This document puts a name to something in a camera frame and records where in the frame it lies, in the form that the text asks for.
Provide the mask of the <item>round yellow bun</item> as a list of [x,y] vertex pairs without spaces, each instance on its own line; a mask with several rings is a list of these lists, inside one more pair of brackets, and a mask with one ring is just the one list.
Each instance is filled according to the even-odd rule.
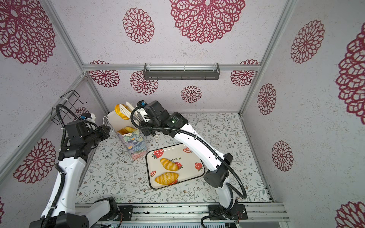
[[124,120],[130,120],[131,111],[124,104],[117,104],[115,106],[115,112]]
[[126,126],[125,128],[122,128],[118,131],[118,133],[120,133],[121,135],[126,135],[129,133],[133,133],[134,131],[136,131],[135,128],[132,128],[130,126]]

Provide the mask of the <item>cream slotted tongs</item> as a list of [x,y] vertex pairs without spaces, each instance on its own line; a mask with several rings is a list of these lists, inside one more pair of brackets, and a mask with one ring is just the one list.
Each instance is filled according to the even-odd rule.
[[118,113],[122,118],[130,120],[132,117],[135,123],[139,123],[141,119],[138,117],[137,112],[132,115],[133,109],[134,107],[129,102],[126,104],[118,104],[115,108],[116,113]]

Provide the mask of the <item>floral paper bag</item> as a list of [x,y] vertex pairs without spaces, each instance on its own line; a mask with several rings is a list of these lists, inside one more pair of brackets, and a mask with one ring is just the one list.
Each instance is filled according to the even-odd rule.
[[[140,130],[132,126],[130,120],[124,120],[116,114],[115,111],[110,112],[107,116],[104,116],[111,125],[112,130],[116,133],[122,144],[125,146],[127,153],[130,155],[133,161],[136,161],[144,157],[147,153],[147,147],[145,143],[145,137]],[[126,135],[121,135],[118,131],[126,126],[135,128],[136,131]]]

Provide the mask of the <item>striped roll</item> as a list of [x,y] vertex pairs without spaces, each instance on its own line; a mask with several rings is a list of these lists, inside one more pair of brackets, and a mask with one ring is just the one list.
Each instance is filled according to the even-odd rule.
[[166,159],[166,158],[162,158],[160,160],[160,163],[162,164],[162,166],[166,169],[166,170],[169,170],[169,171],[178,171],[179,170],[179,167],[174,163],[172,162],[171,160],[169,159]]

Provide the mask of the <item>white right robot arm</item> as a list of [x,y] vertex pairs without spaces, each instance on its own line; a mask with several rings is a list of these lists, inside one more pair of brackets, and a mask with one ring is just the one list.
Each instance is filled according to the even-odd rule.
[[231,167],[233,156],[223,154],[212,147],[194,130],[189,121],[180,113],[169,114],[158,101],[146,103],[140,101],[131,114],[133,126],[142,131],[145,136],[161,132],[186,145],[208,168],[204,180],[215,188],[219,196],[218,212],[211,212],[201,218],[200,223],[205,227],[207,219],[233,219],[239,211],[239,203],[235,198],[247,198],[242,180]]

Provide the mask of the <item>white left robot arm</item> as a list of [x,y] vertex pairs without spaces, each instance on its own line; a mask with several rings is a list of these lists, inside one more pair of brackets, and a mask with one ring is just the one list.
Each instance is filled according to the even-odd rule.
[[30,223],[31,228],[91,228],[100,219],[115,220],[120,215],[119,207],[113,197],[99,199],[85,214],[76,214],[76,196],[81,176],[86,167],[90,152],[101,141],[110,137],[109,126],[98,126],[95,115],[84,113],[75,121],[64,123],[61,110],[74,115],[63,104],[55,107],[63,134],[60,143],[58,163],[55,164],[57,179],[49,202],[41,217]]

